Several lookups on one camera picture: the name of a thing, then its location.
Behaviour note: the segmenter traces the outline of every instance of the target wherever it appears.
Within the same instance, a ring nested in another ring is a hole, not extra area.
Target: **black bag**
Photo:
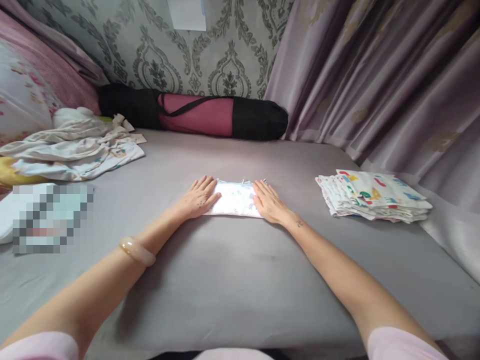
[[[181,129],[190,133],[275,140],[285,133],[288,125],[287,112],[269,100],[196,96],[192,101],[190,95],[134,90],[115,83],[100,87],[98,96],[102,115],[122,114],[134,127],[144,129],[178,131],[176,124],[181,123]]]

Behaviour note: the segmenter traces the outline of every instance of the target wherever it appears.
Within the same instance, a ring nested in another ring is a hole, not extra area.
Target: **hand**
[[[267,185],[263,180],[256,180],[253,183],[253,189],[256,194],[253,197],[256,209],[268,222],[285,225],[287,221],[296,217],[287,205],[280,200],[274,188]]]
[[[216,185],[217,180],[213,180],[211,176],[195,180],[172,210],[185,220],[198,218],[222,196],[219,192],[212,195]]]

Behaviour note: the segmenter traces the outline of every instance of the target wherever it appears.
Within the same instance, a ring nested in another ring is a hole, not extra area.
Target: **white paper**
[[[203,0],[168,0],[173,28],[207,31]]]

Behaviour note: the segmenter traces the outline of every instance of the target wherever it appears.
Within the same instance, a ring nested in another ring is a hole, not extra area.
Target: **wall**
[[[262,99],[293,0],[204,0],[207,31],[175,30],[167,0],[19,0],[112,82]]]

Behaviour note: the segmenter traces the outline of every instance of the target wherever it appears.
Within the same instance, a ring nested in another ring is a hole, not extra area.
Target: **gray bed sheet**
[[[375,276],[435,339],[480,339],[480,286],[416,224],[333,218],[314,177],[358,167],[330,145],[140,130],[146,157],[90,181],[94,203],[60,254],[0,246],[0,341],[139,232],[202,175],[264,179]],[[263,219],[185,223],[95,337],[99,349],[298,348],[359,341],[349,314],[289,234]]]

